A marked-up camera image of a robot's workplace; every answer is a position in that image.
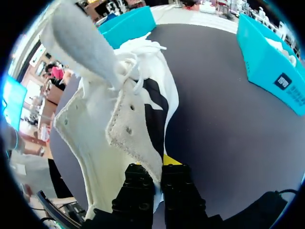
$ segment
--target monitor screen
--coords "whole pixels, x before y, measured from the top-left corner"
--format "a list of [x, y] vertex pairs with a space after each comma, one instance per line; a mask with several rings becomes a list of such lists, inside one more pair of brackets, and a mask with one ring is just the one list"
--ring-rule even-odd
[[6, 121], [19, 130], [20, 116], [27, 89], [10, 76], [3, 87], [2, 111]]

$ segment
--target pink shirt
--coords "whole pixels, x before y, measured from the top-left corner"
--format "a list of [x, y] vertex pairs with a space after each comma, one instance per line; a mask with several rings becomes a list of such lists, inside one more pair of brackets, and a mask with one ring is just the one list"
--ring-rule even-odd
[[63, 78], [63, 69], [59, 69], [58, 67], [52, 67], [52, 75], [59, 80]]

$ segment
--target human hand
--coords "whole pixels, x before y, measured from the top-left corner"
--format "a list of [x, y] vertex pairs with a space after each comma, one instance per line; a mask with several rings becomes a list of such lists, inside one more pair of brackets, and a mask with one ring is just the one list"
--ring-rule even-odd
[[27, 184], [24, 184], [23, 187], [24, 187], [25, 194], [28, 195], [29, 197], [31, 197], [33, 195], [33, 191], [30, 188], [30, 186]]

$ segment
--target screw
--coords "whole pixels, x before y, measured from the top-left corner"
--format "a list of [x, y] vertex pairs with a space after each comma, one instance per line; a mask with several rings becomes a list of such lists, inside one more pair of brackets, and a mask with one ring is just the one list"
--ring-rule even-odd
[[173, 206], [168, 206], [167, 209], [168, 209], [169, 211], [172, 211], [172, 210], [174, 210], [175, 208], [174, 208]]
[[129, 184], [131, 184], [131, 182], [132, 182], [132, 180], [130, 178], [127, 178], [124, 183], [126, 185], [129, 185]]
[[191, 179], [188, 179], [188, 180], [186, 180], [186, 182], [185, 182], [187, 185], [191, 185], [191, 184], [193, 184], [193, 182], [192, 182], [192, 180]]
[[144, 185], [144, 186], [149, 186], [149, 185], [150, 185], [150, 182], [149, 182], [149, 181], [144, 181], [144, 182], [143, 182], [143, 185]]
[[200, 201], [198, 201], [198, 204], [200, 207], [205, 205], [205, 199], [201, 199]]
[[148, 209], [149, 209], [149, 204], [147, 204], [147, 203], [141, 203], [140, 205], [139, 205], [139, 209], [140, 210], [142, 210], [142, 211], [147, 211]]
[[114, 199], [114, 200], [112, 201], [112, 205], [113, 205], [113, 206], [118, 206], [119, 203], [120, 203], [120, 200], [119, 200], [119, 199]]

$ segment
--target shoe tongue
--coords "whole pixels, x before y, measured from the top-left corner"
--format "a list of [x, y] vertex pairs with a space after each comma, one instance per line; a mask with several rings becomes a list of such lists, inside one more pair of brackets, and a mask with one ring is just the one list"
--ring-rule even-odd
[[59, 61], [68, 65], [69, 62], [73, 64], [76, 62], [110, 82], [114, 88], [121, 87], [122, 83], [114, 74], [114, 65], [117, 60], [113, 48], [80, 9], [70, 2], [61, 3], [48, 26], [51, 27], [49, 32], [53, 33], [52, 38], [44, 34], [47, 33], [44, 29], [41, 42], [47, 50], [54, 49], [54, 47], [47, 47], [50, 43], [47, 40], [55, 39], [60, 48], [69, 56], [66, 60]]

